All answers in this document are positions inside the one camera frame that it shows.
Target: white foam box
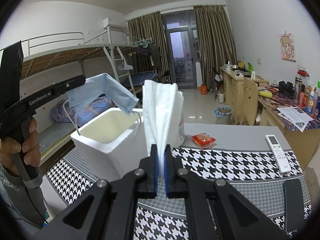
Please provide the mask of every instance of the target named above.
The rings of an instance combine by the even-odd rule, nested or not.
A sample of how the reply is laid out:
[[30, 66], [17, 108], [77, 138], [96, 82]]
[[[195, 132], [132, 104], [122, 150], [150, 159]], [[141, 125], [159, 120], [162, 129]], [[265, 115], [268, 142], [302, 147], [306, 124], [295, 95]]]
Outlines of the white foam box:
[[[137, 130], [139, 112], [142, 123]], [[128, 116], [119, 108], [110, 108], [71, 134], [89, 169], [100, 179], [113, 181], [139, 167], [148, 156], [142, 109]]]

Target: cartoon poster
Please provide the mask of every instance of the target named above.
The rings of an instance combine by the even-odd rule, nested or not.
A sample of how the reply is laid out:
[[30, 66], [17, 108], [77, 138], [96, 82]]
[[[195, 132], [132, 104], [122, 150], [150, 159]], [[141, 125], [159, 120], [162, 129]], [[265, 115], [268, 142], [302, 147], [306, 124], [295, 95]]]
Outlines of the cartoon poster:
[[296, 60], [296, 47], [292, 33], [280, 34], [281, 57], [282, 59]]

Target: glass door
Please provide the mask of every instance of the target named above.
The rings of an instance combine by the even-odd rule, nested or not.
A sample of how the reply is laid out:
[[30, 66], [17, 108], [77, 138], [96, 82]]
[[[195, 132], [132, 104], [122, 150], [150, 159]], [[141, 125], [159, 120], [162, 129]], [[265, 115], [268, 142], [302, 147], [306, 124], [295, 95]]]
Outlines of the glass door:
[[188, 31], [170, 32], [175, 82], [179, 87], [194, 87], [194, 59], [191, 56]]
[[196, 88], [196, 22], [193, 11], [164, 15], [172, 79], [179, 88]]

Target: white tissue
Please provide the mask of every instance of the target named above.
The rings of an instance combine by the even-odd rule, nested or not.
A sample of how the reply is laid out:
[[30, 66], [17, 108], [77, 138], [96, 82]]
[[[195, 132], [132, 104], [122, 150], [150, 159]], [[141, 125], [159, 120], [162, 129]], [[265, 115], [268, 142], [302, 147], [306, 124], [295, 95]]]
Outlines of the white tissue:
[[183, 95], [177, 84], [161, 84], [146, 80], [142, 87], [143, 124], [147, 151], [151, 145], [158, 149], [159, 176], [164, 177], [164, 150], [167, 144], [173, 148], [182, 112]]

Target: brown curtain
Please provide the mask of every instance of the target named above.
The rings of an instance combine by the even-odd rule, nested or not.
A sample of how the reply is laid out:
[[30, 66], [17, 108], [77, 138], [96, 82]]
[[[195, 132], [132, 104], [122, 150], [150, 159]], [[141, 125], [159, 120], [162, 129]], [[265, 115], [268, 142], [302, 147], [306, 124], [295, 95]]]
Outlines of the brown curtain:
[[[149, 39], [159, 46], [161, 53], [161, 64], [159, 67], [159, 76], [169, 69], [168, 46], [165, 37], [163, 22], [160, 12], [155, 12], [128, 21], [130, 36]], [[150, 58], [136, 53], [133, 56], [135, 72], [153, 70]]]
[[226, 60], [236, 64], [236, 49], [227, 14], [222, 5], [195, 6], [202, 82], [209, 84], [209, 74], [220, 72]]

